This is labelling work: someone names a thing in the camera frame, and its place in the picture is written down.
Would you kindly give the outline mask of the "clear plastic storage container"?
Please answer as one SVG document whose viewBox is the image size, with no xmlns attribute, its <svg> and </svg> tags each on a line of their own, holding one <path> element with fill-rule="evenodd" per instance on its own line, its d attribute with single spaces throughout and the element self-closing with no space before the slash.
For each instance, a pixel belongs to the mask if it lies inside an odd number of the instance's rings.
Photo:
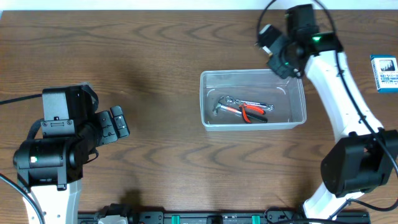
<svg viewBox="0 0 398 224">
<path fill-rule="evenodd" d="M 240 116 L 213 108 L 221 96 L 274 105 L 267 123 L 246 124 Z M 292 129 L 307 120 L 303 83 L 281 79 L 269 69 L 204 71 L 200 77 L 201 122 L 207 131 L 263 131 Z"/>
</svg>

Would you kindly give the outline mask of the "red handled pliers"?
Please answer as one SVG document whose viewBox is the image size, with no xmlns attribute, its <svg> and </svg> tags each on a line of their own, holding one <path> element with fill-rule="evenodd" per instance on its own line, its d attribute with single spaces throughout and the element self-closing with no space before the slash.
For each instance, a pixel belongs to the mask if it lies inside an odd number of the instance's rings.
<svg viewBox="0 0 398 224">
<path fill-rule="evenodd" d="M 261 107 L 246 103 L 240 103 L 238 107 L 245 123 L 250 124 L 253 119 L 262 123 L 268 122 L 268 119 L 264 116 L 266 112 Z"/>
</svg>

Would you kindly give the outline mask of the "silver ratchet wrench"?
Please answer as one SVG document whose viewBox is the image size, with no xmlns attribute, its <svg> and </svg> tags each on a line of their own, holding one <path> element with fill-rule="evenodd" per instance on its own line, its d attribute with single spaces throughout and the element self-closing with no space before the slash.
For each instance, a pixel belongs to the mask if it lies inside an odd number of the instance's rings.
<svg viewBox="0 0 398 224">
<path fill-rule="evenodd" d="M 257 106 L 257 107 L 260 107 L 263 110 L 267 110 L 267 111 L 274 110 L 274 105 L 270 105 L 267 103 L 240 100 L 238 98 L 233 98 L 232 96 L 226 96 L 225 101 L 229 104 L 237 104 L 237 105 L 246 104 L 246 105 L 251 105 L 251 106 Z"/>
</svg>

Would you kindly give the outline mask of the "small hammer with black grip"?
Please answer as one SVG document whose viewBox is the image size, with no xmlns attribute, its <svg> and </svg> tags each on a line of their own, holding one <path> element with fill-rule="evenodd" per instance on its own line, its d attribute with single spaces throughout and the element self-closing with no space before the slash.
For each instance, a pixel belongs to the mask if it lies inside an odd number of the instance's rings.
<svg viewBox="0 0 398 224">
<path fill-rule="evenodd" d="M 229 104 L 225 101 L 226 96 L 221 96 L 215 103 L 214 108 L 213 108 L 213 114 L 216 116 L 218 112 L 221 111 L 227 111 L 230 113 L 233 113 L 237 116 L 241 116 L 241 112 L 239 110 L 239 107 L 237 104 Z"/>
</svg>

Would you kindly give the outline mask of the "blue and white box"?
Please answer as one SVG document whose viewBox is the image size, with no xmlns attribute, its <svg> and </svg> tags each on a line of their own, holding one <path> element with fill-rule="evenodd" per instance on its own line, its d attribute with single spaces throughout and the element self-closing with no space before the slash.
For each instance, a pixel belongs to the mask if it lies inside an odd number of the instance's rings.
<svg viewBox="0 0 398 224">
<path fill-rule="evenodd" d="M 397 59 L 394 55 L 370 55 L 376 89 L 379 93 L 397 93 Z"/>
</svg>

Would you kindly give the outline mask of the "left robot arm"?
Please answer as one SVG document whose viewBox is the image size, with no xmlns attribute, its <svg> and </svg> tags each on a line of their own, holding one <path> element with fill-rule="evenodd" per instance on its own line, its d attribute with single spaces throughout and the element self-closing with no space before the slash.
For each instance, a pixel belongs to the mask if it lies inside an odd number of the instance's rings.
<svg viewBox="0 0 398 224">
<path fill-rule="evenodd" d="M 129 136 L 119 105 L 99 112 L 89 84 L 46 88 L 44 117 L 14 153 L 29 223 L 77 223 L 83 166 L 97 148 Z"/>
</svg>

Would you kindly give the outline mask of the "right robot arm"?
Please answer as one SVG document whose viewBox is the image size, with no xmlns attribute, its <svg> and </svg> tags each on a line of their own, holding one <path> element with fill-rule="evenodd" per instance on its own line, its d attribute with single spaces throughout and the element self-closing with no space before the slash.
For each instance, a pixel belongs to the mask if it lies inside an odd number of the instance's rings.
<svg viewBox="0 0 398 224">
<path fill-rule="evenodd" d="M 364 194 L 397 172 L 397 131 L 386 130 L 362 97 L 336 29 L 321 32 L 311 4 L 285 12 L 286 32 L 257 24 L 257 45 L 280 78 L 307 78 L 330 119 L 335 146 L 320 165 L 322 183 L 302 206 L 303 223 L 336 223 Z"/>
</svg>

